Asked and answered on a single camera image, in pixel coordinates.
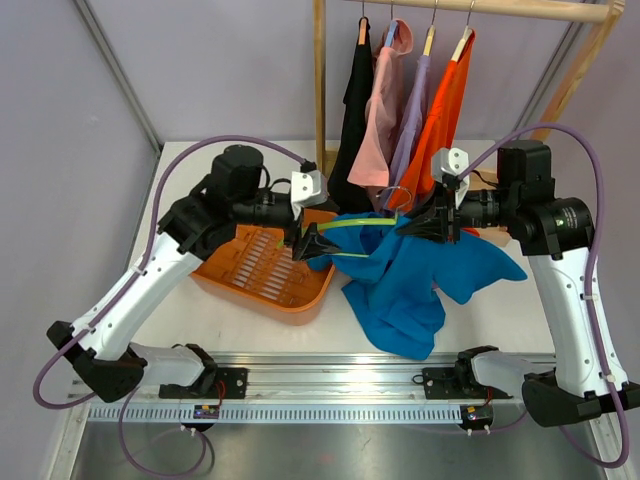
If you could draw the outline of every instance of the robotic arm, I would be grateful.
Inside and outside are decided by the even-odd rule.
[[[556,351],[554,371],[480,347],[462,352],[456,364],[464,384],[498,388],[521,398],[541,426],[568,425],[614,411],[612,382],[625,409],[640,405],[640,386],[629,382],[613,348],[600,301],[597,270],[591,298],[584,275],[594,235],[587,206],[577,198],[555,198],[551,152],[538,141],[517,140],[498,150],[495,190],[469,191],[458,175],[466,153],[443,149],[433,159],[438,181],[432,197],[409,214],[399,234],[455,243],[463,227],[505,226],[529,259]],[[594,300],[598,338],[586,300]],[[611,374],[603,377],[596,342],[602,341]]]
[[[49,328],[47,336],[58,350],[89,330],[65,357],[103,401],[119,400],[142,385],[179,385],[200,395],[213,388],[216,364],[197,345],[154,348],[131,339],[179,282],[235,238],[238,224],[280,228],[285,244],[296,250],[304,207],[327,199],[324,178],[315,164],[307,162],[301,172],[292,173],[290,192],[276,193],[269,185],[259,187],[263,170],[258,150],[228,147],[214,159],[211,174],[174,202],[160,220],[144,271],[140,271],[141,257],[87,313],[72,324],[55,322]],[[116,298],[134,276],[135,283]],[[113,300],[117,303],[91,327]]]

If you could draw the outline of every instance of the white table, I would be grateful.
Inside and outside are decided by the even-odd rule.
[[[313,141],[278,143],[306,158],[314,158]],[[161,172],[189,145],[187,142],[165,145],[152,193]],[[164,190],[160,215],[210,171],[212,159],[227,145],[201,149],[174,171]],[[490,145],[491,142],[487,141],[456,143],[469,152],[471,159]],[[265,165],[272,179],[289,177],[291,170],[297,168],[292,160],[268,149],[259,149],[264,153]],[[150,201],[136,237],[133,259],[142,253],[149,219]],[[440,294],[447,317],[444,327],[436,335],[434,352],[457,353],[470,347],[495,345],[505,352],[553,353],[551,336],[528,262],[520,254],[516,242],[512,241],[505,250],[527,272],[529,280],[519,283],[500,281],[477,292],[463,306]],[[308,325],[293,327],[207,293],[196,280],[188,278],[158,306],[134,341],[150,346],[192,342],[206,351],[225,353],[377,353],[379,350],[365,337],[340,291],[346,282],[347,277],[336,274],[316,319]]]

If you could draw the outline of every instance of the gray floor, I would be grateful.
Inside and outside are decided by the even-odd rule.
[[[508,421],[516,414],[503,411]],[[127,424],[136,459],[166,473],[188,468],[199,442],[181,434],[149,446],[168,425]],[[398,425],[216,425],[207,432],[216,453],[213,470],[193,478],[216,480],[402,480],[402,479],[604,479],[602,469],[575,453],[557,429],[530,419],[518,429],[490,437],[441,435],[426,429],[457,427]],[[573,427],[593,448],[587,426]],[[210,466],[210,457],[206,465]],[[87,426],[75,480],[149,478],[126,463],[116,425]]]

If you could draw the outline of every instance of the clothing rack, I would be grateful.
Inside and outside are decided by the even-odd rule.
[[[468,12],[469,0],[364,0],[366,3],[404,5]],[[589,34],[579,47],[567,72],[547,104],[540,121],[554,122],[566,108],[571,96],[589,71],[607,38],[624,11],[625,0],[605,0],[601,3],[572,3],[554,0],[475,0],[473,13],[563,20],[591,24]],[[337,151],[326,148],[326,0],[313,0],[316,162],[325,174],[335,163]],[[532,138],[544,140],[548,131],[537,131]]]

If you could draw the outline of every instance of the pink shirt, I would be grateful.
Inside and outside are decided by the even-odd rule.
[[[409,25],[395,20],[398,27],[393,44],[382,47],[378,56],[373,91],[365,111],[367,131],[348,177],[355,185],[375,187],[369,189],[370,196],[389,185],[389,164],[404,107],[402,57],[413,50]]]

